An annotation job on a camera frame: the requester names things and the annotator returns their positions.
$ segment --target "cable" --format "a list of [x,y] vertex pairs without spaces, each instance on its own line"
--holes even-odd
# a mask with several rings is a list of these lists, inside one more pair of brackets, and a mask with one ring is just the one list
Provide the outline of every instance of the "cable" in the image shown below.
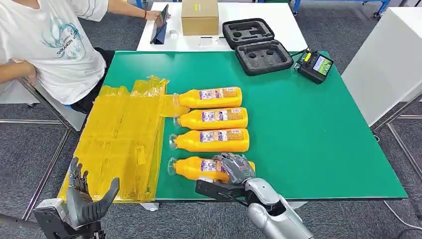
[[249,207],[249,205],[247,205],[246,203],[242,202],[241,200],[239,200],[239,199],[237,199],[237,198],[235,198],[235,197],[233,197],[233,196],[231,196],[231,195],[229,195],[229,194],[222,193],[222,192],[218,192],[218,194],[223,195],[223,196],[228,197],[228,198],[231,198],[231,199],[233,199],[234,201],[236,201],[236,202],[238,202],[238,203],[240,203],[240,204],[244,205],[245,207]]
[[401,239],[402,238],[402,236],[405,234],[405,232],[407,232],[407,231],[420,231],[419,229],[416,229],[416,228],[407,228],[407,229],[404,229],[400,234],[399,234],[399,236],[397,237],[397,239]]
[[384,202],[384,204],[387,206],[387,208],[388,208],[388,209],[390,209],[390,211],[394,214],[394,216],[396,216],[396,218],[397,218],[397,219],[399,219],[399,220],[400,220],[400,222],[402,222],[404,225],[406,225],[406,226],[408,226],[408,227],[410,227],[410,228],[414,228],[414,229],[418,229],[418,230],[422,231],[422,228],[420,228],[420,227],[413,226],[413,225],[410,225],[410,224],[405,223],[405,221],[403,221],[403,220],[399,217],[399,215],[397,215],[397,213],[393,211],[393,209],[390,207],[390,205],[388,205],[388,203],[387,203],[386,201],[383,201],[383,202]]
[[290,55],[290,56],[291,56],[291,57],[294,57],[294,56],[296,56],[296,55],[299,55],[299,54],[301,54],[301,53],[304,53],[307,49],[308,49],[308,47],[306,47],[306,49],[303,49],[302,51],[298,51],[298,52],[296,52],[295,54]]
[[404,229],[404,230],[403,230],[403,231],[399,234],[399,236],[397,237],[397,239],[400,239],[400,238],[403,236],[403,234],[404,234],[405,232],[407,232],[407,231],[422,231],[422,228],[417,227],[417,226],[410,225],[410,224],[406,223],[405,221],[403,221],[403,219],[401,219],[401,218],[399,217],[399,215],[397,215],[397,213],[396,213],[396,212],[394,212],[394,210],[390,207],[390,205],[388,205],[388,203],[387,203],[386,201],[383,201],[383,202],[384,202],[385,206],[387,206],[387,208],[388,208],[388,209],[390,209],[390,211],[394,214],[394,216],[396,216],[396,218],[400,220],[400,222],[401,222],[401,223],[403,223],[404,225],[406,225],[406,226],[410,227],[410,228]]

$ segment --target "blue metal frame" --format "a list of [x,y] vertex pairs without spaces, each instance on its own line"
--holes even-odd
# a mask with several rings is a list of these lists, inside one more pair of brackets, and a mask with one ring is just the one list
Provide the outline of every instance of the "blue metal frame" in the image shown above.
[[[362,0],[342,0],[342,1],[362,1]],[[387,8],[388,4],[390,3],[390,0],[365,0],[363,2],[367,2],[367,1],[380,1],[380,2],[382,2],[380,9],[378,9],[378,11],[377,11],[378,14],[385,12],[385,9]],[[301,0],[295,0],[295,5],[293,6],[293,13],[298,12],[299,4],[301,4]]]

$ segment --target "gray carpet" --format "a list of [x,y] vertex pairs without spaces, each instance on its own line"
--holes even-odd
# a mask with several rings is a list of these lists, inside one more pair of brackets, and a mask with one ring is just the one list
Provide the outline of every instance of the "gray carpet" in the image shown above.
[[[342,72],[377,23],[368,16],[378,7],[378,3],[305,1],[296,19],[307,43],[328,51]],[[144,22],[108,14],[101,23],[82,24],[94,46],[134,50]],[[422,113],[422,104],[411,110]],[[0,105],[0,118],[54,119],[40,105]],[[422,121],[397,120],[394,126],[422,166]],[[0,213],[22,216],[63,132],[57,125],[0,124]],[[379,136],[410,197],[390,204],[406,222],[422,226],[415,216],[422,212],[422,182],[390,131],[385,127]],[[77,141],[70,136],[41,199],[57,195]],[[310,202],[297,212],[316,239],[393,239],[405,228],[379,201]],[[119,204],[110,208],[102,224],[109,239],[264,238],[251,225],[245,209],[233,203],[168,203],[154,213],[139,205]],[[0,235],[5,239],[44,238],[41,232],[1,224]],[[403,238],[420,239],[422,234],[408,232]]]

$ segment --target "black carrying case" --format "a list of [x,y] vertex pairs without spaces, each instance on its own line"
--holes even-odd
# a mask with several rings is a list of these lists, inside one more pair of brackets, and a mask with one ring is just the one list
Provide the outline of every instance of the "black carrying case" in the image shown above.
[[227,21],[222,31],[248,76],[290,68],[293,59],[261,18]]

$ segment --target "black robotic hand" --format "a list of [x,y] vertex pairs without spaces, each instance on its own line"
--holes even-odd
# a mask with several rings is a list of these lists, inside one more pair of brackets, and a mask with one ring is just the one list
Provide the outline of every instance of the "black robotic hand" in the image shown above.
[[255,171],[244,155],[221,153],[215,155],[213,159],[221,161],[223,168],[227,171],[231,184],[238,185],[249,178],[255,177]]
[[88,192],[88,171],[81,175],[82,164],[77,164],[78,158],[75,157],[70,163],[69,188],[66,191],[69,215],[75,228],[104,217],[120,189],[119,178],[114,178],[104,197],[93,202]]

